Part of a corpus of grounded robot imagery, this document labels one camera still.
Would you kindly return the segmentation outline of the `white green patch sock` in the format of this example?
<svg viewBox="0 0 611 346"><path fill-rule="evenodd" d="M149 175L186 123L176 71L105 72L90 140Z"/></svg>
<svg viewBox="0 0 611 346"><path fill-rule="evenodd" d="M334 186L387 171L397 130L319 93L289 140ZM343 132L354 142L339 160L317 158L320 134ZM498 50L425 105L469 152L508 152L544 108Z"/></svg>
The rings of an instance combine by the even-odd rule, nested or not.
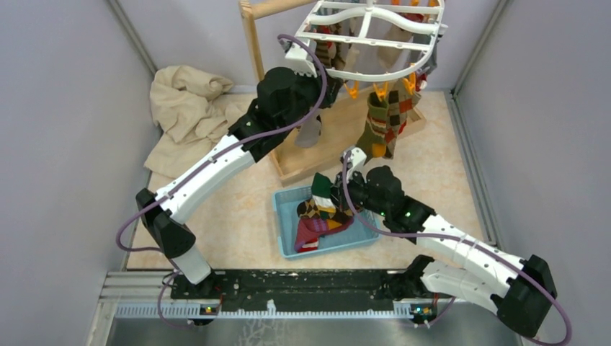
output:
<svg viewBox="0 0 611 346"><path fill-rule="evenodd" d="M335 213L336 206L331 200L331 180L320 173L315 173L311 184L311 199L318 213Z"/></svg>

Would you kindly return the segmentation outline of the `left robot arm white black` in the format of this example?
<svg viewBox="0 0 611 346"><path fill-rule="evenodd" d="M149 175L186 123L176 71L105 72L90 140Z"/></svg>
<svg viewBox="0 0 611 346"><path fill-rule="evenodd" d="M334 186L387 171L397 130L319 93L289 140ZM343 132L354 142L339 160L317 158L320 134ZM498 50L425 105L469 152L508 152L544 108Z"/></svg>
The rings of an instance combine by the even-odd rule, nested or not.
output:
<svg viewBox="0 0 611 346"><path fill-rule="evenodd" d="M332 106L342 85L326 71L302 76L285 67L269 70L246 113L208 154L165 187L135 196L144 227L198 298L214 293L216 279L187 220L228 180L277 148L294 127Z"/></svg>

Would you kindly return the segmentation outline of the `maroon purple yellow sock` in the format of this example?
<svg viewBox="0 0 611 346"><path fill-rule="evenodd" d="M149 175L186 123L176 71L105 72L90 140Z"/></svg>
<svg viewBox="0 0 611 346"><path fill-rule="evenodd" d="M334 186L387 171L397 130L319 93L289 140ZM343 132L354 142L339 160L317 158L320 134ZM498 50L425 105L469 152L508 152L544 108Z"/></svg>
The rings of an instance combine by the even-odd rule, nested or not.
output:
<svg viewBox="0 0 611 346"><path fill-rule="evenodd" d="M344 231L353 224L353 221L353 217L349 217L343 221L335 221L333 219L324 220L322 218L307 218L302 220L306 228L318 236L336 234Z"/></svg>

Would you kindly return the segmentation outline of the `red white striped sock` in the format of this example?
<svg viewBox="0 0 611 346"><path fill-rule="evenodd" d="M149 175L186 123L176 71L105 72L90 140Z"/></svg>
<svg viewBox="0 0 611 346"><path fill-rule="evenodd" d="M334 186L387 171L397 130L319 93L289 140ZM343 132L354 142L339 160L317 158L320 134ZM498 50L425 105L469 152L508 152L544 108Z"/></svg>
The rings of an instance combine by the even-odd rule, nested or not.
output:
<svg viewBox="0 0 611 346"><path fill-rule="evenodd" d="M306 243L298 250L298 253L316 251L318 245L319 243L317 241Z"/></svg>

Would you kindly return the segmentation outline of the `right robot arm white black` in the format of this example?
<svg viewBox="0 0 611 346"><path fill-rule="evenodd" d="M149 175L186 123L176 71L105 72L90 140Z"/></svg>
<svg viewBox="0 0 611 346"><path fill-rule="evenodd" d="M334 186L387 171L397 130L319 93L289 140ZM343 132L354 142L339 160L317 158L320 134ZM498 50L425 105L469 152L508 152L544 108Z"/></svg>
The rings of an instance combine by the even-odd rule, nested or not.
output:
<svg viewBox="0 0 611 346"><path fill-rule="evenodd" d="M561 309L549 264L542 257L509 254L461 231L432 207L408 196L388 166L367 175L352 167L342 169L331 199L352 211L381 216L383 235L407 239L454 262L449 266L428 257L422 269L409 273L406 289L415 297L430 292L463 299L530 339L552 308Z"/></svg>

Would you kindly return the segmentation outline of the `maroon pink sock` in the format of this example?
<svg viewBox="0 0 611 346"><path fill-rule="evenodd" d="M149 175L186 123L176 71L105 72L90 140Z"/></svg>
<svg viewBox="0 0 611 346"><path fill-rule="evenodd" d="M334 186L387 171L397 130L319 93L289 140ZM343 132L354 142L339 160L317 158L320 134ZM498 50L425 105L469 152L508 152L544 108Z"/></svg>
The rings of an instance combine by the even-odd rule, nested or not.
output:
<svg viewBox="0 0 611 346"><path fill-rule="evenodd" d="M315 242L315 241L319 243L318 238L320 236L310 232L306 228L304 222L302 222L303 219L306 219L306 218L302 218L298 222L297 234L295 236L294 250L297 253L298 253L298 250L306 243Z"/></svg>

